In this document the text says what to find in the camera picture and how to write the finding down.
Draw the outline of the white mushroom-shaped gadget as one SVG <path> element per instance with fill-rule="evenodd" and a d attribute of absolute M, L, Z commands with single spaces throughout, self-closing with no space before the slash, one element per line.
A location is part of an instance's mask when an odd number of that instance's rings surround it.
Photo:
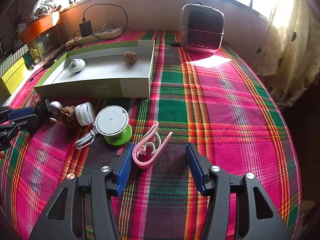
<path fill-rule="evenodd" d="M 53 101 L 49 104 L 49 110 L 52 114 L 50 117 L 50 121 L 55 124 L 57 122 L 57 118 L 60 116 L 63 105 L 58 101 Z"/>

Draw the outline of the brown walnut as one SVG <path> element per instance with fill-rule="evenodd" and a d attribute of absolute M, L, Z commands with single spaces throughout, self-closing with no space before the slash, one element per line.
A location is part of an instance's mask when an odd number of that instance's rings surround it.
<path fill-rule="evenodd" d="M 64 123 L 71 124 L 76 121 L 75 106 L 66 106 L 61 109 L 61 119 Z"/>

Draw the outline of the small white lidded jar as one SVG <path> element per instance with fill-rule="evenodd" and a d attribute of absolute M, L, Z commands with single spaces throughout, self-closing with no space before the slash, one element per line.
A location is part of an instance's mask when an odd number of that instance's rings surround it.
<path fill-rule="evenodd" d="M 91 125 L 95 122 L 95 112 L 90 102 L 75 107 L 75 116 L 80 126 Z"/>

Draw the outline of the pink plastic clip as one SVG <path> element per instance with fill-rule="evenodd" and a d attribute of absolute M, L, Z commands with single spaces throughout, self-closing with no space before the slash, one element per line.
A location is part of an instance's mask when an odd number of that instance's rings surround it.
<path fill-rule="evenodd" d="M 140 169 L 150 168 L 169 143 L 172 132 L 169 132 L 165 139 L 161 140 L 158 127 L 158 122 L 153 124 L 132 150 L 132 159 Z"/>

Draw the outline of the white green cable spool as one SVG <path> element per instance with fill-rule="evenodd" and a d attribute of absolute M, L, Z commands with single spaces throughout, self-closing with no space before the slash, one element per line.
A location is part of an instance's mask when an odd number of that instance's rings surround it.
<path fill-rule="evenodd" d="M 95 128 L 111 146 L 125 145 L 132 137 L 129 114 L 120 106 L 103 108 L 97 114 Z"/>

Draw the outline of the yellow box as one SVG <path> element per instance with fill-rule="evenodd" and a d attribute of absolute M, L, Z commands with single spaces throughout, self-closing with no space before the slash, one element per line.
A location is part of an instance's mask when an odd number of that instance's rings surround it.
<path fill-rule="evenodd" d="M 1 98 L 9 97 L 24 80 L 28 73 L 24 58 L 17 60 L 3 75 L 1 75 Z"/>

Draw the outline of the striped green white box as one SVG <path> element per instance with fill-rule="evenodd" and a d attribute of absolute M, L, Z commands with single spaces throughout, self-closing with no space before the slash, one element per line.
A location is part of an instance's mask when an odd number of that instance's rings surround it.
<path fill-rule="evenodd" d="M 16 51 L 15 54 L 10 55 L 3 63 L 1 63 L 1 67 L 7 68 L 11 67 L 14 63 L 16 63 L 20 58 L 23 57 L 25 53 L 29 51 L 28 45 L 25 44 L 23 47 L 21 47 L 18 51 Z"/>

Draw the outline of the black power bank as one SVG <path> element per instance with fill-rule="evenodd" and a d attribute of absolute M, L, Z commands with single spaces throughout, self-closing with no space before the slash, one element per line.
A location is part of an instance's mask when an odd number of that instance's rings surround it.
<path fill-rule="evenodd" d="M 75 45 L 72 45 L 70 47 L 67 47 L 64 45 L 60 49 L 58 49 L 56 52 L 53 52 L 52 55 L 44 62 L 42 68 L 48 69 L 50 68 L 62 55 L 64 55 L 66 52 L 72 50 L 75 47 Z"/>

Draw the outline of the white round gadget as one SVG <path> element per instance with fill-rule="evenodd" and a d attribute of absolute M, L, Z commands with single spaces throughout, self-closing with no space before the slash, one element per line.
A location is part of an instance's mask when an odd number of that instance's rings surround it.
<path fill-rule="evenodd" d="M 86 67 L 86 62 L 83 59 L 73 59 L 68 66 L 68 70 L 72 74 L 79 73 Z"/>

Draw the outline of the green grey cardboard box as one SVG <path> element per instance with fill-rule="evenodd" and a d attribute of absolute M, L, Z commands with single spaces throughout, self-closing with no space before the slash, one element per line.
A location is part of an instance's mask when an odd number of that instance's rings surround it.
<path fill-rule="evenodd" d="M 34 86 L 42 98 L 148 98 L 150 96 L 155 42 L 153 40 L 113 42 L 68 51 Z M 124 61 L 124 53 L 134 51 L 135 64 Z M 83 59 L 86 67 L 72 74 L 73 59 Z"/>

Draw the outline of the beige power strip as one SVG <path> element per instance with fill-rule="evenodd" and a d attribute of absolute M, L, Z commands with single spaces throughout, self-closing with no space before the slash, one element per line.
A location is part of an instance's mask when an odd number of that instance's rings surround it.
<path fill-rule="evenodd" d="M 82 45 L 82 44 L 95 42 L 95 41 L 99 41 L 99 40 L 110 40 L 110 39 L 118 37 L 119 35 L 121 35 L 121 33 L 122 33 L 122 28 L 115 28 L 115 29 L 110 29 L 110 30 L 106 30 L 106 31 L 97 31 L 89 36 L 85 36 L 85 37 L 78 36 L 75 38 L 71 38 L 66 43 L 66 46 L 72 47 L 72 46 L 76 46 L 77 44 Z"/>

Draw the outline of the plaid pink green blanket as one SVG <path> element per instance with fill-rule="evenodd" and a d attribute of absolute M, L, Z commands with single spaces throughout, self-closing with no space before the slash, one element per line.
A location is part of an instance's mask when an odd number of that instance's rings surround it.
<path fill-rule="evenodd" d="M 171 46 L 176 31 L 129 31 L 123 41 L 154 40 L 148 99 L 94 99 L 99 111 L 120 105 L 129 113 L 134 142 L 159 123 L 171 139 L 148 170 L 132 169 L 125 191 L 113 199 L 122 239 L 198 239 L 208 199 L 195 187 L 185 162 L 193 142 L 225 171 L 252 172 L 277 207 L 292 237 L 297 235 L 302 186 L 289 129 L 272 96 L 229 47 L 206 56 Z M 88 128 L 62 122 L 43 125 L 34 135 L 21 132 L 1 160 L 1 208 L 27 239 L 58 183 L 69 173 L 92 173 L 121 152 L 97 137 L 77 151 Z"/>

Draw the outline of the walnut in box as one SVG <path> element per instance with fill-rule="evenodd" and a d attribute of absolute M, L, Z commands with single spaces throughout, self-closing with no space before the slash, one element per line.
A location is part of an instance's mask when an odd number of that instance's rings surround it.
<path fill-rule="evenodd" d="M 134 51 L 126 51 L 124 53 L 124 61 L 127 64 L 130 64 L 130 65 L 135 64 L 137 60 L 138 60 L 138 56 Z"/>

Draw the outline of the cream dotted curtain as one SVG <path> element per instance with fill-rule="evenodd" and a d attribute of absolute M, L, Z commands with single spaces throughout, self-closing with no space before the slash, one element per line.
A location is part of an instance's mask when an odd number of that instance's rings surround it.
<path fill-rule="evenodd" d="M 281 108 L 291 107 L 319 78 L 319 22 L 305 0 L 280 0 L 251 63 Z"/>

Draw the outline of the white space heater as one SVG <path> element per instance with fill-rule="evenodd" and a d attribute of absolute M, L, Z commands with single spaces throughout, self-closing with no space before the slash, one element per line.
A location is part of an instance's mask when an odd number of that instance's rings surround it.
<path fill-rule="evenodd" d="M 189 51 L 213 53 L 220 49 L 224 36 L 225 16 L 201 2 L 182 7 L 180 15 L 180 45 Z"/>

